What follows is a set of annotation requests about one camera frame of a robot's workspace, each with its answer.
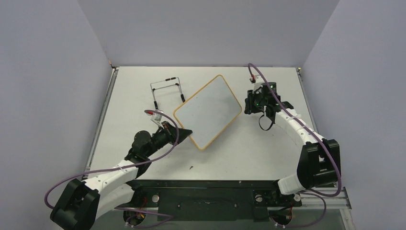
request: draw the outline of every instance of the wall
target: wall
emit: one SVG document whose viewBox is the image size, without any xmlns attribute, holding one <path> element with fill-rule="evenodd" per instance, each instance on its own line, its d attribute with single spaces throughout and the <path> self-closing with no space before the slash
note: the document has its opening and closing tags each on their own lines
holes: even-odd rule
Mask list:
<svg viewBox="0 0 406 230">
<path fill-rule="evenodd" d="M 43 197 L 84 170 L 112 69 L 75 0 L 1 1 L 0 31 L 1 229 L 60 229 Z"/>
<path fill-rule="evenodd" d="M 78 0 L 115 66 L 302 66 L 338 0 Z"/>
<path fill-rule="evenodd" d="M 317 128 L 341 146 L 357 229 L 404 229 L 406 1 L 341 0 L 303 66 Z"/>
</svg>

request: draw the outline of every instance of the black strap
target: black strap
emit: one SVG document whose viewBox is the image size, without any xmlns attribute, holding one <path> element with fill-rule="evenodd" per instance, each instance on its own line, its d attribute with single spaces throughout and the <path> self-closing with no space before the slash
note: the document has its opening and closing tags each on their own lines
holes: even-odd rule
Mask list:
<svg viewBox="0 0 406 230">
<path fill-rule="evenodd" d="M 264 114 L 259 118 L 259 120 L 258 120 L 258 125 L 259 125 L 259 127 L 260 127 L 262 130 L 268 131 L 268 130 L 270 130 L 270 129 L 272 128 L 272 126 L 273 126 L 273 121 L 271 121 L 272 123 L 271 123 L 271 125 L 270 125 L 267 129 L 264 129 L 264 128 L 261 126 L 261 118 L 263 118 L 263 117 L 265 117 Z"/>
</svg>

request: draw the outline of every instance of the table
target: table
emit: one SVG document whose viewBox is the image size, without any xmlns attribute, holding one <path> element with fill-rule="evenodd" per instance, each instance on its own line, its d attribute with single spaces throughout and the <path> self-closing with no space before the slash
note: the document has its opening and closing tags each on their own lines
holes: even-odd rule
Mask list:
<svg viewBox="0 0 406 230">
<path fill-rule="evenodd" d="M 277 83 L 282 101 L 289 101 L 313 128 L 310 113 L 295 68 L 260 68 L 268 81 Z M 150 83 L 179 77 L 185 98 L 192 96 L 216 75 L 222 74 L 241 106 L 247 90 L 253 88 L 245 67 L 120 67 L 115 78 L 104 121 L 89 169 L 111 168 L 131 148 L 135 133 L 156 131 L 144 113 L 154 109 Z M 159 108 L 173 117 L 181 104 L 179 90 L 168 87 L 156 91 Z M 296 171 L 302 146 L 296 146 L 278 126 L 262 131 L 261 114 L 241 113 L 204 151 L 190 139 L 167 157 L 151 164 L 140 179 L 162 180 L 277 180 Z M 169 145 L 151 156 L 165 153 Z"/>
</svg>

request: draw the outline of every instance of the purple cable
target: purple cable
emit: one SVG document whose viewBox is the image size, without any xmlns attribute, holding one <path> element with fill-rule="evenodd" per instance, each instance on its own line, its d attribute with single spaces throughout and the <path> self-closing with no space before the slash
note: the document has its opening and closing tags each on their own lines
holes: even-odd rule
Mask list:
<svg viewBox="0 0 406 230">
<path fill-rule="evenodd" d="M 271 89 L 271 86 L 269 85 L 268 81 L 266 80 L 266 78 L 264 77 L 264 75 L 261 73 L 261 71 L 252 63 L 248 63 L 248 69 L 249 72 L 251 73 L 251 67 L 254 68 L 262 77 L 262 79 L 264 80 L 265 84 L 267 85 L 267 87 L 269 88 L 269 91 L 272 93 L 273 98 L 276 100 L 276 102 L 279 104 L 279 106 L 282 108 L 282 110 L 290 117 L 293 117 L 293 115 L 285 108 L 285 106 L 283 106 L 282 102 L 279 101 L 278 97 L 276 97 L 275 93 L 273 92 L 273 90 Z M 320 143 L 321 148 L 323 148 L 324 152 L 326 152 L 327 157 L 330 159 L 331 164 L 333 165 L 334 171 L 336 171 L 336 175 L 337 175 L 337 180 L 338 180 L 338 189 L 334 194 L 324 194 L 321 193 L 317 190 L 314 190 L 312 188 L 308 189 L 309 191 L 312 191 L 316 194 L 322 195 L 322 196 L 327 196 L 327 197 L 334 197 L 334 196 L 338 196 L 341 192 L 341 175 L 340 175 L 340 171 L 338 170 L 338 167 L 336 165 L 336 163 L 334 162 L 333 157 L 331 156 L 330 152 L 328 151 L 328 149 L 326 148 L 326 146 L 324 145 L 323 141 L 320 140 L 320 138 L 318 138 L 318 136 L 316 134 L 314 134 L 307 126 L 305 126 L 303 124 L 303 122 L 301 122 L 298 118 L 294 117 L 293 118 L 297 123 L 299 123 L 301 126 L 304 127 L 304 129 L 310 133 L 317 141 L 318 143 Z"/>
<path fill-rule="evenodd" d="M 319 196 L 319 195 L 317 195 L 317 194 L 313 194 L 313 193 L 300 193 L 300 194 L 310 195 L 310 196 L 317 196 L 318 198 L 320 198 L 320 199 L 323 201 L 323 204 L 324 204 L 323 213 L 321 214 L 321 216 L 320 216 L 317 220 L 315 220 L 315 221 L 313 221 L 313 222 L 310 222 L 310 223 L 308 223 L 308 224 L 285 225 L 285 228 L 304 228 L 304 227 L 309 227 L 309 226 L 315 225 L 315 224 L 317 224 L 318 222 L 320 222 L 320 221 L 324 218 L 324 216 L 326 215 L 326 212 L 327 212 L 327 204 L 326 204 L 326 201 L 324 200 L 323 197 L 321 197 L 321 196 Z"/>
<path fill-rule="evenodd" d="M 145 162 L 141 162 L 141 163 L 137 163 L 137 164 L 131 164 L 131 165 L 127 165 L 127 166 L 120 167 L 120 168 L 99 169 L 99 170 L 81 172 L 81 173 L 78 173 L 78 174 L 76 174 L 76 175 L 74 175 L 74 176 L 71 176 L 71 177 L 69 177 L 69 178 L 66 178 L 66 179 L 64 179 L 64 180 L 62 180 L 62 181 L 56 183 L 56 185 L 52 186 L 52 187 L 45 193 L 45 197 L 44 197 L 45 205 L 46 205 L 48 208 L 50 208 L 50 209 L 54 209 L 54 206 L 52 206 L 52 205 L 48 202 L 48 196 L 49 196 L 49 194 L 52 192 L 52 190 L 54 190 L 56 187 L 60 186 L 62 183 L 66 182 L 66 181 L 69 181 L 69 180 L 75 179 L 75 178 L 77 178 L 77 177 L 79 177 L 79 176 L 84 176 L 84 175 L 87 175 L 87 174 L 113 172 L 113 171 L 117 171 L 117 170 L 121 170 L 121 169 L 127 169 L 127 168 L 131 168 L 131 167 L 140 166 L 140 165 L 143 165 L 143 164 L 148 164 L 148 163 L 157 161 L 157 160 L 159 160 L 159 159 L 162 159 L 162 158 L 164 158 L 166 155 L 168 155 L 168 154 L 175 148 L 175 146 L 176 146 L 177 143 L 178 143 L 178 140 L 179 140 L 179 128 L 178 128 L 178 125 L 176 124 L 176 122 L 175 122 L 171 117 L 169 117 L 168 115 L 166 115 L 166 114 L 164 114 L 164 113 L 161 113 L 161 112 L 158 112 L 158 111 L 154 111 L 154 110 L 145 110 L 144 112 L 145 112 L 145 113 L 153 112 L 153 113 L 162 115 L 162 116 L 166 117 L 169 121 L 171 121 L 171 122 L 173 123 L 173 125 L 175 126 L 175 128 L 176 128 L 176 139 L 175 139 L 175 143 L 172 145 L 172 147 L 171 147 L 164 155 L 162 155 L 162 156 L 160 156 L 160 157 L 157 157 L 157 158 L 155 158 L 155 159 L 149 160 L 149 161 L 145 161 Z"/>
<path fill-rule="evenodd" d="M 139 213 L 144 213 L 144 214 L 151 214 L 151 215 L 162 216 L 162 217 L 168 217 L 166 220 L 160 221 L 160 222 L 155 223 L 155 224 L 146 225 L 146 226 L 134 226 L 134 228 L 136 228 L 136 229 L 147 229 L 147 228 L 155 227 L 157 225 L 161 225 L 161 224 L 163 224 L 165 222 L 168 222 L 168 221 L 170 221 L 170 220 L 172 220 L 174 218 L 174 216 L 171 216 L 171 215 L 168 215 L 168 214 L 162 214 L 162 213 L 157 213 L 157 212 L 149 212 L 149 211 L 144 211 L 144 210 L 139 210 L 139 209 L 134 209 L 134 208 L 116 207 L 115 209 L 123 210 L 123 211 L 139 212 Z M 130 224 L 130 220 L 132 218 L 134 218 L 135 216 L 136 215 L 130 216 L 129 218 L 127 218 L 127 220 L 125 222 L 127 224 Z"/>
</svg>

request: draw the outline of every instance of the purple hose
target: purple hose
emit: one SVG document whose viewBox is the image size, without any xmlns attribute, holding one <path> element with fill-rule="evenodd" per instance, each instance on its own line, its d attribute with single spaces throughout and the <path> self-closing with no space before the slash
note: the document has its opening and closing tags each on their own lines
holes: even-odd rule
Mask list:
<svg viewBox="0 0 406 230">
<path fill-rule="evenodd" d="M 305 227 L 309 227 L 309 226 L 315 225 L 315 224 L 317 224 L 318 222 L 320 222 L 320 221 L 324 218 L 324 216 L 326 215 L 326 212 L 327 212 L 327 204 L 326 204 L 326 201 L 324 200 L 323 197 L 321 197 L 321 196 L 319 196 L 319 195 L 317 195 L 317 194 L 313 194 L 313 193 L 300 193 L 300 194 L 310 195 L 310 196 L 317 196 L 318 198 L 320 198 L 320 199 L 323 201 L 323 204 L 324 204 L 323 213 L 321 214 L 321 216 L 320 216 L 317 220 L 315 220 L 315 221 L 313 221 L 313 222 L 310 222 L 310 223 L 308 223 L 308 224 L 285 225 L 285 228 L 305 228 Z"/>
<path fill-rule="evenodd" d="M 167 217 L 166 220 L 160 221 L 158 223 L 155 224 L 151 224 L 151 225 L 146 225 L 146 226 L 134 226 L 134 228 L 136 229 L 147 229 L 147 228 L 151 228 L 151 227 L 155 227 L 157 225 L 161 225 L 165 222 L 168 222 L 170 220 L 172 220 L 174 218 L 174 216 L 168 215 L 168 214 L 162 214 L 162 213 L 157 213 L 157 212 L 149 212 L 149 211 L 144 211 L 144 210 L 139 210 L 139 209 L 134 209 L 134 208 L 126 208 L 126 207 L 116 207 L 115 209 L 117 210 L 123 210 L 123 211 L 131 211 L 131 212 L 139 212 L 139 213 L 144 213 L 144 214 L 151 214 L 151 215 L 156 215 L 156 216 L 162 216 L 162 217 Z M 130 220 L 132 218 L 134 218 L 136 215 L 130 216 L 129 218 L 127 218 L 127 220 L 125 221 L 126 223 L 130 224 Z"/>
<path fill-rule="evenodd" d="M 175 148 L 175 146 L 176 146 L 177 143 L 178 143 L 178 140 L 179 140 L 179 128 L 178 128 L 178 125 L 176 124 L 176 122 L 175 122 L 171 117 L 169 117 L 168 115 L 166 115 L 166 114 L 164 114 L 164 113 L 161 113 L 161 112 L 158 112 L 158 111 L 154 111 L 154 110 L 145 110 L 144 112 L 145 112 L 145 113 L 153 112 L 153 113 L 162 115 L 162 116 L 166 117 L 169 121 L 171 121 L 171 122 L 173 123 L 173 125 L 175 126 L 175 128 L 176 128 L 176 139 L 175 139 L 175 143 L 173 144 L 173 146 L 172 146 L 164 155 L 162 155 L 162 156 L 160 156 L 160 157 L 157 157 L 157 158 L 155 158 L 155 159 L 149 160 L 149 161 L 145 161 L 145 162 L 141 162 L 141 163 L 137 163 L 137 164 L 131 164 L 131 165 L 127 165 L 127 166 L 120 167 L 120 168 L 99 169 L 99 170 L 81 172 L 81 173 L 78 173 L 78 174 L 76 174 L 76 175 L 73 175 L 73 176 L 71 176 L 71 177 L 69 177 L 69 178 L 66 178 L 66 179 L 64 179 L 64 180 L 62 180 L 62 181 L 56 183 L 54 186 L 52 186 L 52 187 L 45 193 L 45 197 L 44 197 L 45 205 L 46 205 L 48 208 L 50 208 L 50 209 L 54 209 L 54 206 L 52 206 L 52 205 L 48 202 L 48 196 L 49 196 L 49 194 L 52 192 L 52 190 L 54 190 L 56 187 L 58 187 L 59 185 L 61 185 L 62 183 L 66 182 L 66 181 L 75 179 L 75 178 L 77 178 L 77 177 L 79 177 L 79 176 L 84 176 L 84 175 L 87 175 L 87 174 L 91 174 L 91 173 L 112 172 L 112 171 L 117 171 L 117 170 L 121 170 L 121 169 L 127 169 L 127 168 L 131 168 L 131 167 L 140 166 L 140 165 L 143 165 L 143 164 L 148 164 L 148 163 L 157 161 L 157 160 L 159 160 L 159 159 L 162 159 L 162 158 L 164 158 L 166 155 L 168 155 L 168 154 Z"/>
<path fill-rule="evenodd" d="M 279 101 L 278 97 L 276 97 L 275 93 L 273 92 L 273 90 L 271 89 L 271 86 L 269 85 L 268 81 L 266 80 L 266 78 L 264 77 L 264 75 L 261 73 L 261 71 L 252 63 L 248 63 L 248 69 L 249 72 L 251 73 L 251 67 L 254 68 L 262 77 L 262 79 L 264 80 L 265 84 L 267 85 L 267 87 L 269 88 L 269 91 L 272 93 L 273 98 L 276 100 L 276 102 L 279 104 L 279 106 L 282 108 L 282 110 L 290 117 L 293 117 L 293 115 L 285 108 L 285 106 L 283 106 L 282 102 Z M 331 164 L 333 165 L 334 171 L 336 171 L 336 175 L 337 175 L 337 180 L 338 180 L 338 189 L 334 194 L 324 194 L 321 193 L 317 190 L 314 189 L 308 189 L 309 191 L 312 191 L 314 193 L 317 193 L 319 195 L 322 196 L 327 196 L 327 197 L 334 197 L 334 196 L 338 196 L 341 192 L 341 175 L 340 175 L 340 171 L 338 170 L 338 167 L 336 165 L 336 163 L 334 162 L 333 157 L 331 156 L 330 152 L 328 151 L 328 149 L 326 148 L 326 146 L 324 145 L 323 141 L 320 140 L 320 138 L 318 138 L 318 136 L 316 134 L 314 134 L 307 126 L 305 126 L 303 124 L 303 122 L 301 122 L 298 118 L 294 117 L 294 120 L 299 123 L 301 126 L 304 127 L 304 129 L 310 133 L 317 141 L 318 143 L 320 143 L 321 148 L 323 148 L 324 152 L 326 152 L 327 157 L 330 159 Z"/>
</svg>

